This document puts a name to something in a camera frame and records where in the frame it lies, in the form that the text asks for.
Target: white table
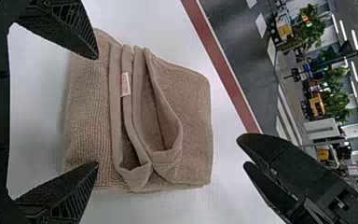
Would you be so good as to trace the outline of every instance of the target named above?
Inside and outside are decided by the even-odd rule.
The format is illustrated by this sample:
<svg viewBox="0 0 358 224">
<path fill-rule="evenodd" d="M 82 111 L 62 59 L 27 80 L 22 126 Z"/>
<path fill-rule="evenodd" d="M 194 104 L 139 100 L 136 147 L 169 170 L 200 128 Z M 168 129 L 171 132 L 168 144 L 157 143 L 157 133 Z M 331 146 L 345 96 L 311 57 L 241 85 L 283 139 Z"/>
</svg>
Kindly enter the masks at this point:
<svg viewBox="0 0 358 224">
<path fill-rule="evenodd" d="M 163 59 L 201 72 L 213 99 L 213 183 L 203 189 L 148 195 L 94 192 L 82 223 L 282 223 L 242 169 L 236 144 L 245 132 L 180 1 L 84 1 L 92 24 L 118 41 L 151 48 Z M 68 91 L 68 50 L 13 25 L 11 150 L 8 189 L 17 198 L 61 172 L 62 115 Z"/>
</svg>

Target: green plant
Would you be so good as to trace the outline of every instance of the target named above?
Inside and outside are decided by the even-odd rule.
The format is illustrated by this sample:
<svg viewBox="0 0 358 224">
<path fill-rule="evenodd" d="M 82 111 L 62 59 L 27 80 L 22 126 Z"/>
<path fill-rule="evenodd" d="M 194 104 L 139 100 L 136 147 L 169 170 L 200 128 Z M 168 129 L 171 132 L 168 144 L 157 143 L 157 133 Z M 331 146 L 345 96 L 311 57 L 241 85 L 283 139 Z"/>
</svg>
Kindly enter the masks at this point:
<svg viewBox="0 0 358 224">
<path fill-rule="evenodd" d="M 349 68 L 337 67 L 329 69 L 324 75 L 324 82 L 331 89 L 331 92 L 340 91 L 343 84 L 341 79 L 348 76 L 350 72 Z"/>
<path fill-rule="evenodd" d="M 329 61 L 334 59 L 335 54 L 334 52 L 328 50 L 321 50 L 321 52 L 318 54 L 318 57 L 321 57 L 323 61 Z"/>
<path fill-rule="evenodd" d="M 347 109 L 350 98 L 347 93 L 341 92 L 341 79 L 346 77 L 349 71 L 349 68 L 338 67 L 328 70 L 324 75 L 324 81 L 330 88 L 330 91 L 323 92 L 325 115 L 337 121 L 345 121 L 351 114 Z"/>
<path fill-rule="evenodd" d="M 298 14 L 298 23 L 293 27 L 294 38 L 292 41 L 300 43 L 301 46 L 308 50 L 313 45 L 319 48 L 322 45 L 322 35 L 326 24 L 318 18 L 318 5 L 308 4 L 300 9 Z M 309 23 L 303 21 L 303 17 L 309 19 Z"/>
</svg>

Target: towel tag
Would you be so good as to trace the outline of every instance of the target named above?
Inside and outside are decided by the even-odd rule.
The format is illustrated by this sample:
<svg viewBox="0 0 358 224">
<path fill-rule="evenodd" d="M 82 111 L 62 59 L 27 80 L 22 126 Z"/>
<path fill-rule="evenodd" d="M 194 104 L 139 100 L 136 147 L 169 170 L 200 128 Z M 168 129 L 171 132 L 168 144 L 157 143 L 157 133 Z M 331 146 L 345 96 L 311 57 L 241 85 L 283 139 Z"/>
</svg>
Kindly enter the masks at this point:
<svg viewBox="0 0 358 224">
<path fill-rule="evenodd" d="M 121 97 L 126 95 L 131 95 L 130 78 L 128 72 L 121 74 Z"/>
</svg>

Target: beige towel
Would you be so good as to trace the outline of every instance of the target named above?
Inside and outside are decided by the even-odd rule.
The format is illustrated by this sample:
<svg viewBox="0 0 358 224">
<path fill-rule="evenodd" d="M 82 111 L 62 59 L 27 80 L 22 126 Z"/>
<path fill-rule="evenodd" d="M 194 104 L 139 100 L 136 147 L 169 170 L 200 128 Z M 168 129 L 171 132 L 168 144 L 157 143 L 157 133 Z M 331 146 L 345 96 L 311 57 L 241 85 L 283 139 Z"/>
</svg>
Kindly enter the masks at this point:
<svg viewBox="0 0 358 224">
<path fill-rule="evenodd" d="M 64 170 L 98 161 L 96 187 L 126 192 L 209 184 L 213 132 L 206 77 L 150 49 L 122 46 L 100 30 L 95 35 L 100 59 L 71 59 Z"/>
</svg>

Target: ceiling light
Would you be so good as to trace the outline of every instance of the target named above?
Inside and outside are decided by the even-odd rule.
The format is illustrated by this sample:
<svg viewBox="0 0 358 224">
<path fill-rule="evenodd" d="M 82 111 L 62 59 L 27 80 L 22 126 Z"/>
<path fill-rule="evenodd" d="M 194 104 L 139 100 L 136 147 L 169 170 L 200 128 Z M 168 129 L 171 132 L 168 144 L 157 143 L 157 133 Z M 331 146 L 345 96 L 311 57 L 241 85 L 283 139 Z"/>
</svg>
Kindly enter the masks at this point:
<svg viewBox="0 0 358 224">
<path fill-rule="evenodd" d="M 356 81 L 358 82 L 358 76 L 357 76 L 356 66 L 354 65 L 354 62 L 351 62 L 351 66 L 352 66 L 352 72 L 354 75 L 354 79 L 356 79 Z"/>
<path fill-rule="evenodd" d="M 352 80 L 351 80 L 351 84 L 352 84 L 352 88 L 353 88 L 354 97 L 356 97 L 356 98 L 357 98 L 356 88 L 354 88 L 354 83 L 353 83 L 353 81 L 352 81 Z"/>
<path fill-rule="evenodd" d="M 331 18 L 333 19 L 333 23 L 334 23 L 334 28 L 336 28 L 336 33 L 339 34 L 339 30 L 338 30 L 338 26 L 337 26 L 337 22 L 336 22 L 336 17 L 333 15 L 331 15 Z"/>
<path fill-rule="evenodd" d="M 352 32 L 352 38 L 353 38 L 354 46 L 356 47 L 356 50 L 358 50 L 358 42 L 357 42 L 356 33 L 354 32 L 354 30 L 351 30 L 351 32 Z"/>
<path fill-rule="evenodd" d="M 344 57 L 344 62 L 345 62 L 345 66 L 344 67 L 349 67 L 350 65 L 348 64 L 348 60 L 347 60 L 347 57 Z"/>
<path fill-rule="evenodd" d="M 339 21 L 339 25 L 341 26 L 342 35 L 344 36 L 344 40 L 347 41 L 347 33 L 345 32 L 344 22 Z"/>
</svg>

